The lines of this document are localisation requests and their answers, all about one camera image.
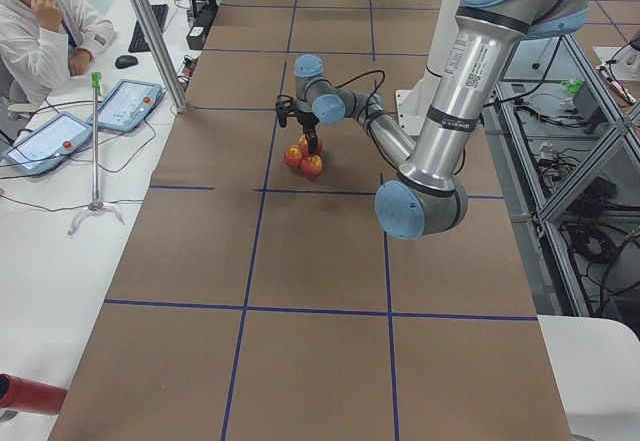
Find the keyboard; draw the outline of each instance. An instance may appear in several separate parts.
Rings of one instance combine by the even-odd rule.
[[[167,21],[167,13],[169,12],[168,4],[153,4],[151,6],[153,14],[158,21],[158,27],[160,31],[164,30],[164,23]],[[130,53],[143,53],[145,51],[151,51],[149,44],[144,39],[144,33],[142,32],[142,26],[136,21],[136,26],[133,28],[133,36],[131,36],[131,43],[129,43]]]

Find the white desk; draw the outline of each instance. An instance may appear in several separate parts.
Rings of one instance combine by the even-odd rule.
[[[186,14],[174,0],[150,0],[169,5],[164,38],[176,70],[189,51],[185,39]],[[100,55],[91,71],[100,71],[103,94],[121,78],[162,84],[151,53],[137,53],[137,66],[116,70],[115,59],[128,54],[127,47],[135,23],[129,0],[118,0],[107,17],[118,32],[109,49]],[[92,99],[90,74],[74,77],[63,89],[51,94],[52,104]],[[81,119],[92,107],[70,108]],[[39,114],[29,127],[51,119],[55,112]],[[148,118],[156,130],[151,141],[120,173],[100,172],[101,198],[142,200],[173,124],[171,99],[165,96]],[[100,139],[113,136],[101,133]],[[132,153],[152,136],[142,124],[134,132],[100,146],[100,162],[119,168]],[[90,161],[87,150],[80,159]],[[0,177],[20,173],[0,167]],[[49,208],[86,205],[91,201],[90,162],[66,161],[40,178],[0,180],[0,187],[11,198]],[[48,213],[0,198],[0,372],[68,387],[89,338],[96,316],[111,282],[120,255],[140,209],[139,204],[120,204],[125,224],[111,213],[85,219],[78,232],[67,236],[76,211]],[[55,423],[54,416],[20,413],[0,424],[0,441],[46,440]]]

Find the apple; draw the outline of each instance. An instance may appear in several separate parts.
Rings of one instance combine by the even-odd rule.
[[[322,172],[322,158],[317,154],[302,158],[300,169],[308,178],[315,178]]]
[[[300,139],[298,140],[298,147],[300,148],[300,152],[302,152],[303,158],[308,158],[309,156],[312,156],[312,154],[309,153],[309,143],[307,141],[306,134],[303,134],[302,136],[300,136]],[[318,149],[313,154],[320,154],[321,152],[322,152],[322,140],[318,138]]]
[[[292,144],[284,150],[284,164],[290,168],[299,168],[302,162],[302,152],[297,144]]]

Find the tablet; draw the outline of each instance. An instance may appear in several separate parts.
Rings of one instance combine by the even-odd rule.
[[[161,98],[159,84],[122,79],[100,103],[98,127],[129,132],[144,121]],[[93,114],[87,123],[93,124]]]
[[[91,126],[81,119],[62,112],[4,151],[2,157],[24,174],[43,174],[86,143],[91,131]]]

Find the man's hand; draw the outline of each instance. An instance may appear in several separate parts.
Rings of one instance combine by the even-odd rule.
[[[87,72],[91,63],[91,53],[86,49],[79,49],[69,58],[69,73],[71,76],[78,76]]]
[[[52,0],[31,0],[31,11],[38,18],[38,23],[43,29],[58,32],[62,22],[62,11]]]

